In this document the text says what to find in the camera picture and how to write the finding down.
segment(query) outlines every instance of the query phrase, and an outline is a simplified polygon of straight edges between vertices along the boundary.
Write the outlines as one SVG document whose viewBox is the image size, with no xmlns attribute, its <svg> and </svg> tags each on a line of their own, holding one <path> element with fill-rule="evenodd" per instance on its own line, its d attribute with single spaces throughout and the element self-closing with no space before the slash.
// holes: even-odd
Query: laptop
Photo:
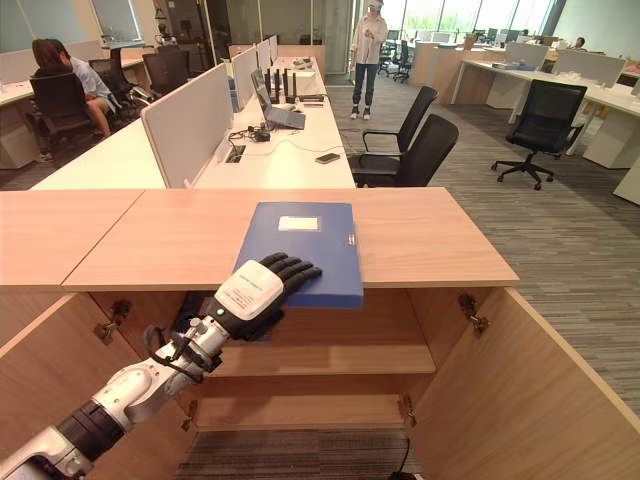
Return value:
<svg viewBox="0 0 640 480">
<path fill-rule="evenodd" d="M 304 124 L 306 116 L 304 113 L 289 112 L 281 108 L 274 108 L 271 105 L 271 99 L 269 98 L 269 92 L 267 92 L 267 86 L 264 84 L 264 77 L 262 76 L 262 70 L 256 70 L 251 74 L 251 81 L 253 87 L 256 90 L 258 101 L 260 102 L 260 108 L 262 108 L 262 114 L 267 124 L 275 124 L 282 127 L 294 128 L 296 130 L 304 130 Z"/>
</svg>

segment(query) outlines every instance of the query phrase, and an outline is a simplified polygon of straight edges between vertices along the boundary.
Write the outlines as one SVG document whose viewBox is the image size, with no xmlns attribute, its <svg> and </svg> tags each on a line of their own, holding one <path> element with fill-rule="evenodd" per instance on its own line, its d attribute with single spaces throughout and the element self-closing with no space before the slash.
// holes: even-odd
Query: smartphone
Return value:
<svg viewBox="0 0 640 480">
<path fill-rule="evenodd" d="M 340 155 L 336 153 L 327 153 L 326 155 L 322 155 L 321 157 L 316 158 L 316 162 L 326 165 L 327 163 L 331 163 L 339 158 Z"/>
</svg>

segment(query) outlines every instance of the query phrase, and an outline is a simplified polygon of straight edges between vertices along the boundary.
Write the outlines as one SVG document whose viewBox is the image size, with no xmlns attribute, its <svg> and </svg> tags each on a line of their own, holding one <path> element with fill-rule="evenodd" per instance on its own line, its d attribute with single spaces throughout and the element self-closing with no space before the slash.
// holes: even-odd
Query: jeans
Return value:
<svg viewBox="0 0 640 480">
<path fill-rule="evenodd" d="M 362 83 L 364 82 L 364 72 L 367 72 L 367 91 L 364 94 L 364 103 L 368 106 L 373 102 L 373 84 L 378 73 L 377 63 L 356 63 L 356 84 L 353 88 L 353 104 L 358 105 L 362 97 Z"/>
</svg>

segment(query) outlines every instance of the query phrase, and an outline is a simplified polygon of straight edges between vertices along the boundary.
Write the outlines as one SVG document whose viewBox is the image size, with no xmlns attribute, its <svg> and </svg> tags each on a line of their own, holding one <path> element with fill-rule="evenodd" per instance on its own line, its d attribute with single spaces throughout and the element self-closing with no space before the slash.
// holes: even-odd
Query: blue folder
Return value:
<svg viewBox="0 0 640 480">
<path fill-rule="evenodd" d="M 276 252 L 322 269 L 287 301 L 295 307 L 359 308 L 363 291 L 353 210 L 347 203 L 259 203 L 236 260 L 260 261 Z"/>
</svg>

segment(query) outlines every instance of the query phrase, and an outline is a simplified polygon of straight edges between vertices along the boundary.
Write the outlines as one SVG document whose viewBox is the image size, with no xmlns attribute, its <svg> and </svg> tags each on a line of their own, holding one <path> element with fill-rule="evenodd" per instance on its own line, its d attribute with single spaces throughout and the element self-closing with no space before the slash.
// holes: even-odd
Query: white wrist label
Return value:
<svg viewBox="0 0 640 480">
<path fill-rule="evenodd" d="M 280 277 L 255 260 L 249 260 L 222 284 L 215 298 L 239 319 L 253 320 L 283 290 Z"/>
</svg>

